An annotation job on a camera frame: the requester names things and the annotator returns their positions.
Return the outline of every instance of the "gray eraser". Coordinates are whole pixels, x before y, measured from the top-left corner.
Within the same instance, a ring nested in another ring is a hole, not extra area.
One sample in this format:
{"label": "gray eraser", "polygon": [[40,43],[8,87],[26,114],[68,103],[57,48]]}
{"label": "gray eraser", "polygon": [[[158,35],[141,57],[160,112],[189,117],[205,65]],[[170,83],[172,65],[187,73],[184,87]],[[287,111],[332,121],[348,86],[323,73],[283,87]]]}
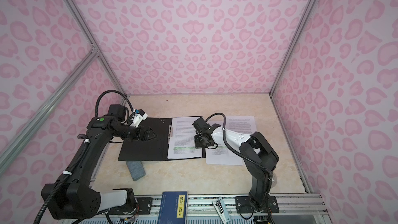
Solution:
{"label": "gray eraser", "polygon": [[126,161],[126,164],[133,181],[137,181],[145,176],[145,170],[141,161]]}

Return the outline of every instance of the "beige marble tabletop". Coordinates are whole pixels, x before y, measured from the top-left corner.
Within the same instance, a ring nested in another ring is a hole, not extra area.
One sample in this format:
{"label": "beige marble tabletop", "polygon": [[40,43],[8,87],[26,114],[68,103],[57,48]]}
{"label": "beige marble tabletop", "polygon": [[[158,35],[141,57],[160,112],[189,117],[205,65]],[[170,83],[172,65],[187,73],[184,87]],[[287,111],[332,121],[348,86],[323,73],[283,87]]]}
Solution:
{"label": "beige marble tabletop", "polygon": [[[143,109],[149,117],[184,117],[215,112],[225,115],[254,116],[261,132],[279,156],[275,169],[277,183],[271,193],[304,193],[282,128],[269,95],[148,95],[131,96],[134,108]],[[222,120],[220,116],[212,120]],[[110,144],[93,183],[101,192],[132,188],[136,195],[158,195],[163,191],[185,191],[189,194],[242,194],[251,188],[251,174],[246,166],[206,164],[205,158],[163,162],[143,161],[146,175],[133,181],[126,162],[118,161],[121,144]]]}

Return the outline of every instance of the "aluminum frame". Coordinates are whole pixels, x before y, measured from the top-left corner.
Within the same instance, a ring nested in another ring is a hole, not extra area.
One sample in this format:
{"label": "aluminum frame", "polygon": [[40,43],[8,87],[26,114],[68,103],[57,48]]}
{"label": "aluminum frame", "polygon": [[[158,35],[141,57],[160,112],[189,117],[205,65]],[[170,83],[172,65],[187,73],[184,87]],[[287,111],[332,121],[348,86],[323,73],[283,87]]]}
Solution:
{"label": "aluminum frame", "polygon": [[82,32],[83,32],[84,36],[86,37],[86,39],[88,40],[88,42],[91,43],[91,46],[93,48],[98,50],[99,58],[100,58],[99,61],[101,62],[102,66],[104,67],[105,72],[108,74],[108,76],[111,79],[114,86],[117,88],[118,91],[122,92],[123,94],[126,94],[122,85],[120,84],[119,80],[117,79],[115,73],[113,72],[112,68],[110,67],[108,61],[106,60],[105,55],[103,54],[103,52],[101,50],[101,47],[98,45],[97,41],[94,38],[93,33],[91,32],[86,21],[84,20],[84,17],[82,15],[82,13],[80,12],[79,8],[77,7],[75,1],[74,0],[63,0],[63,1],[67,5],[69,11],[73,15],[73,17],[76,20],[79,27],[82,29]]}
{"label": "aluminum frame", "polygon": [[17,134],[10,142],[7,149],[0,155],[0,177],[6,169],[12,164],[16,157],[22,152],[31,138],[40,129],[47,120],[48,116],[64,99],[70,89],[75,85],[77,80],[98,57],[97,49],[93,48],[83,59],[83,61],[75,68],[74,71],[62,82],[57,90],[49,97],[46,102],[39,108],[35,116],[29,120],[23,130]]}
{"label": "aluminum frame", "polygon": [[[279,207],[279,213],[273,213],[273,216],[277,215],[313,215],[317,223],[331,224],[329,213],[326,209],[323,198],[320,194],[272,194],[276,197]],[[232,219],[238,221],[244,221],[240,215],[236,212],[235,199],[236,196],[247,196],[247,194],[239,195],[188,195],[187,201],[187,221],[188,220],[205,220],[206,217],[209,219],[219,219],[215,208],[212,205],[212,201],[218,197],[222,197],[229,215]],[[136,195],[136,197],[152,197],[152,208],[150,214],[140,214],[135,223],[153,223],[155,224],[158,216],[160,204],[162,201],[162,195]],[[253,216],[266,216],[266,213],[253,213]],[[113,215],[112,220],[118,220],[120,217],[126,217],[130,215]],[[94,216],[91,219],[86,220],[86,223],[98,223],[104,220],[103,215]],[[62,223],[71,223],[71,220],[63,220]]]}
{"label": "aluminum frame", "polygon": [[300,176],[302,185],[304,186],[304,189],[305,189],[305,191],[307,193],[314,193],[314,189],[311,186],[311,183],[309,182],[306,173],[304,172],[304,168],[302,167],[302,164],[301,164],[301,162],[299,160],[299,157],[298,157],[298,155],[296,153],[296,150],[294,149],[293,142],[292,142],[292,140],[291,140],[291,138],[289,136],[289,132],[287,131],[286,126],[285,126],[285,124],[283,123],[283,121],[281,119],[281,115],[280,115],[280,113],[278,111],[278,108],[276,108],[274,99],[272,97],[271,97],[271,102],[272,102],[272,105],[273,105],[273,107],[275,109],[275,113],[276,113],[276,115],[278,117],[279,124],[282,127],[283,134],[285,135],[287,146],[289,147],[290,152],[291,152],[292,157],[293,157],[293,160],[296,163],[296,168],[297,168],[297,171],[298,171],[298,175]]}
{"label": "aluminum frame", "polygon": [[283,73],[285,72],[287,63],[290,61],[290,59],[294,53],[294,49],[296,48],[304,30],[305,30],[305,27],[306,27],[308,21],[310,20],[312,13],[314,12],[314,9],[315,9],[318,1],[319,0],[308,0],[306,6],[304,8],[302,17],[300,18],[300,22],[298,23],[297,29],[296,29],[295,33],[293,34],[292,41],[290,42],[289,47],[287,48],[287,52],[285,54],[285,57],[283,58],[281,67],[279,68],[278,73],[275,78],[275,81],[272,84],[271,91],[270,91],[269,95],[273,95],[275,93],[276,88],[279,85],[279,81],[281,80],[281,77],[282,77]]}

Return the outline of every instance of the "clipboard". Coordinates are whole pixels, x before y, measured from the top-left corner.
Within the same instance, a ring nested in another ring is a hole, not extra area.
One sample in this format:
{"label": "clipboard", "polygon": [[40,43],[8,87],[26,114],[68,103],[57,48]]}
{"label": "clipboard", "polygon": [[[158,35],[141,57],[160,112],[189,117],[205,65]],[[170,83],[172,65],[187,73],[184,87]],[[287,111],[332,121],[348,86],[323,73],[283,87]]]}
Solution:
{"label": "clipboard", "polygon": [[170,161],[193,158],[205,158],[206,151],[202,149],[202,157],[169,159],[169,138],[173,118],[146,118],[143,120],[133,138],[124,139],[118,161]]}

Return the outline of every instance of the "wire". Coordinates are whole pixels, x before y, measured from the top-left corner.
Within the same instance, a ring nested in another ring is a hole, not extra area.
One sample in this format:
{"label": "wire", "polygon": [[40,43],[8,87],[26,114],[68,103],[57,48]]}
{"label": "wire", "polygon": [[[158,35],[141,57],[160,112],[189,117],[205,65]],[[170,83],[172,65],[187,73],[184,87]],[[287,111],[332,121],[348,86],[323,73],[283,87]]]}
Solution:
{"label": "wire", "polygon": [[267,167],[263,166],[262,164],[260,164],[260,163],[258,163],[258,162],[256,162],[256,161],[252,160],[251,158],[248,158],[248,157],[246,157],[245,155],[242,155],[240,152],[238,152],[237,150],[235,150],[234,148],[232,148],[232,147],[228,144],[228,142],[226,141],[226,131],[225,131],[226,117],[225,117],[225,115],[224,115],[223,113],[217,112],[217,113],[214,113],[214,114],[210,115],[210,116],[206,119],[206,122],[207,122],[211,117],[216,116],[216,115],[221,115],[221,116],[224,118],[224,122],[223,122],[223,124],[222,124],[222,139],[224,140],[225,146],[226,146],[230,151],[232,151],[235,155],[237,155],[237,156],[239,156],[239,157],[245,159],[246,161],[249,161],[249,162],[251,162],[252,164],[257,165],[258,167],[262,168],[262,169],[268,174],[268,178],[271,180],[271,179],[272,179],[272,176],[273,176],[273,173],[272,173],[272,171],[271,171],[270,169],[268,169]]}
{"label": "wire", "polygon": [[135,214],[133,215],[133,217],[136,217],[139,211],[140,211],[140,205],[137,204],[137,211],[135,212]]}
{"label": "wire", "polygon": [[134,115],[135,115],[135,112],[133,111],[132,114],[127,118],[127,124],[128,124],[128,125],[131,125],[131,124],[132,124],[131,119],[134,117]]}
{"label": "wire", "polygon": [[85,219],[77,219],[76,221],[72,222],[72,224],[78,224],[84,221]]}
{"label": "wire", "polygon": [[133,115],[134,108],[132,107],[132,104],[131,104],[131,102],[129,101],[129,99],[127,98],[126,95],[124,95],[123,93],[121,93],[121,92],[119,92],[119,91],[116,91],[116,90],[107,90],[107,91],[102,92],[102,93],[98,96],[98,99],[97,99],[97,102],[96,102],[96,108],[95,108],[95,117],[98,117],[98,107],[100,106],[101,98],[102,98],[104,95],[106,95],[107,93],[118,93],[118,94],[120,94],[120,95],[127,101],[127,103],[129,104],[129,107],[130,107],[130,109],[131,109],[131,111],[132,111],[131,116]]}
{"label": "wire", "polygon": [[[84,142],[83,143],[83,147],[79,153],[79,155],[77,156],[77,158],[75,159],[75,161],[73,162],[72,165],[70,165],[66,170],[68,172],[73,172],[75,170],[75,168],[77,167],[77,165],[80,163],[80,161],[82,160],[82,158],[84,157],[84,154],[87,151],[88,148],[88,142]],[[39,224],[41,218],[43,217],[44,212],[47,209],[48,204],[50,203],[50,201],[52,200],[52,198],[54,198],[54,196],[58,193],[58,191],[61,189],[61,187],[66,183],[66,181],[69,179],[71,175],[69,174],[63,174],[63,177],[59,180],[59,182],[57,183],[57,185],[53,188],[53,190],[51,191],[51,193],[48,195],[48,197],[46,198],[46,200],[44,201],[42,207],[40,208],[39,212],[36,215],[36,218],[33,222],[33,224]]]}
{"label": "wire", "polygon": [[249,206],[250,208],[251,208],[251,215],[250,215],[250,217],[243,217],[243,215],[241,214],[241,213],[239,213],[240,214],[240,216],[243,218],[243,219],[245,219],[245,220],[250,220],[250,218],[253,216],[253,214],[254,214],[254,210],[253,210],[253,208],[252,208],[252,206],[250,205],[250,204],[246,204],[246,205],[242,205],[241,206],[241,208],[243,208],[243,207],[246,207],[246,206]]}
{"label": "wire", "polygon": [[207,148],[207,149],[209,149],[209,150],[214,150],[214,149],[217,149],[217,147],[218,147],[218,143],[214,142],[214,144],[216,145],[216,148],[209,148],[209,147],[206,147],[206,148]]}
{"label": "wire", "polygon": [[272,213],[270,212],[270,209],[269,209],[269,207],[268,207],[268,198],[269,198],[269,194],[268,194],[268,193],[270,192],[271,186],[272,186],[272,181],[271,181],[271,180],[272,180],[272,177],[273,177],[272,171],[271,171],[270,169],[268,169],[267,167],[263,166],[262,164],[260,164],[260,163],[258,163],[258,162],[256,162],[256,161],[252,160],[251,158],[246,157],[245,155],[242,155],[240,152],[238,152],[237,150],[235,150],[234,148],[232,148],[232,147],[228,144],[228,142],[226,141],[226,130],[225,130],[226,116],[225,116],[225,114],[223,114],[223,113],[221,113],[221,112],[214,113],[214,114],[210,115],[210,116],[206,119],[206,122],[207,122],[211,117],[216,116],[216,115],[221,115],[221,116],[223,117],[223,120],[224,120],[224,122],[223,122],[223,124],[222,124],[222,139],[224,140],[225,146],[226,146],[230,151],[232,151],[235,155],[237,155],[237,156],[239,156],[239,157],[245,159],[246,161],[251,162],[251,163],[254,164],[254,165],[257,165],[258,167],[260,167],[260,168],[263,169],[264,173],[267,173],[267,174],[268,174],[268,179],[269,179],[269,180],[267,180],[267,187],[266,187],[266,206],[267,206],[266,209],[267,209],[267,214],[268,214],[268,216],[269,216],[269,219],[271,220],[271,224],[275,224],[275,222],[274,222],[273,219],[272,219]]}
{"label": "wire", "polygon": [[[102,210],[102,211],[99,211],[99,212],[96,213],[95,215],[103,214],[103,213],[105,213],[105,212],[108,212],[109,210],[111,210],[111,209],[110,209],[110,208],[104,209],[104,210]],[[82,221],[84,221],[84,220],[85,220],[85,219],[77,219],[76,221],[72,222],[72,224],[78,224],[78,223],[80,223],[80,222],[82,222]]]}
{"label": "wire", "polygon": [[113,222],[112,222],[111,218],[109,217],[108,213],[105,213],[105,217],[106,217],[106,220],[108,221],[109,224],[113,224]]}
{"label": "wire", "polygon": [[130,117],[130,111],[129,111],[129,109],[127,108],[127,117],[126,117],[126,120],[122,122],[122,124],[126,124],[126,123],[127,123],[127,120],[129,120],[129,117]]}

